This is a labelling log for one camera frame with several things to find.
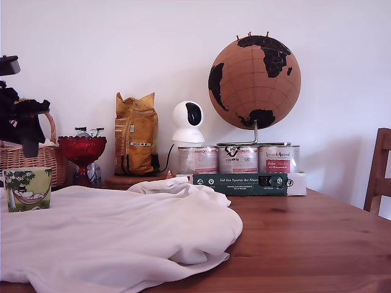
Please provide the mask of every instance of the white fabric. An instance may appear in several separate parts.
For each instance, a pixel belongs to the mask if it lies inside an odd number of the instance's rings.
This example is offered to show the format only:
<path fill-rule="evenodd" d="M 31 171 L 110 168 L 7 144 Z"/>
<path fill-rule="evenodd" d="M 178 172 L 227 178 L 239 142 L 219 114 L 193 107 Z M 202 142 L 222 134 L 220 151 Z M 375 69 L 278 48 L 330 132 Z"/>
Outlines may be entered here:
<path fill-rule="evenodd" d="M 1 280 L 38 293 L 139 292 L 216 267 L 242 221 L 225 195 L 185 181 L 73 186 L 49 209 L 16 213 L 3 193 Z"/>
<path fill-rule="evenodd" d="M 54 142 L 51 142 L 50 139 L 45 139 L 45 143 L 39 143 L 38 147 L 43 148 L 43 147 L 54 147 L 56 144 Z"/>

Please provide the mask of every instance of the tin can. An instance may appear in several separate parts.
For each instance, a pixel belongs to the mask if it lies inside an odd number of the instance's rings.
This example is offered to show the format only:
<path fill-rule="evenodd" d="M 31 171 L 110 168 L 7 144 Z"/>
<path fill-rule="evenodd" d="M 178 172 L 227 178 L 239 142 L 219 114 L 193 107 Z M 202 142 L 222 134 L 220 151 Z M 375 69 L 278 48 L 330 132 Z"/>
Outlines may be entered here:
<path fill-rule="evenodd" d="M 179 147 L 179 174 L 217 174 L 217 147 Z"/>
<path fill-rule="evenodd" d="M 261 173 L 299 173 L 299 145 L 262 146 L 259 149 Z"/>
<path fill-rule="evenodd" d="M 258 173 L 258 147 L 219 146 L 219 173 Z"/>

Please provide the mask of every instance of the illustrated mug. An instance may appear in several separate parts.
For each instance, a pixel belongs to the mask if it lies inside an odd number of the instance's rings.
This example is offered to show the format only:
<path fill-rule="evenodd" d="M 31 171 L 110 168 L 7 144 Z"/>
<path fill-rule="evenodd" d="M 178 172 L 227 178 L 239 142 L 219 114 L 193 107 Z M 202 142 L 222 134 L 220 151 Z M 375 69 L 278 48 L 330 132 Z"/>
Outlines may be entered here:
<path fill-rule="evenodd" d="M 52 169 L 46 167 L 3 170 L 9 212 L 48 209 Z"/>

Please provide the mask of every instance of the red glass dish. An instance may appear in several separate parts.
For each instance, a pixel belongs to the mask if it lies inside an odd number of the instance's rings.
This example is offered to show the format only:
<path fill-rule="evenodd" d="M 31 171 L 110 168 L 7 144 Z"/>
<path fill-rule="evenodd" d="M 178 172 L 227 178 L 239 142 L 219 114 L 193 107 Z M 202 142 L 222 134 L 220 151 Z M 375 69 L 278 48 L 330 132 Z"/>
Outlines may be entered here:
<path fill-rule="evenodd" d="M 77 185 L 90 186 L 91 181 L 87 175 L 87 166 L 103 154 L 107 142 L 106 138 L 60 136 L 58 142 L 62 154 L 79 166 Z"/>

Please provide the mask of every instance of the globe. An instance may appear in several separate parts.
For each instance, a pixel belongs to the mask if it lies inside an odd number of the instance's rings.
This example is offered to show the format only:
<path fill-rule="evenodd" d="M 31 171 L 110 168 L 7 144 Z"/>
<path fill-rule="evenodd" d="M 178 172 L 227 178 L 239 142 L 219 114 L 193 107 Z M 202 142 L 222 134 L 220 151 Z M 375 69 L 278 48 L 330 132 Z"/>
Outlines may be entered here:
<path fill-rule="evenodd" d="M 217 113 L 242 129 L 281 121 L 298 100 L 301 75 L 293 53 L 281 42 L 250 35 L 225 47 L 213 62 L 209 96 Z"/>

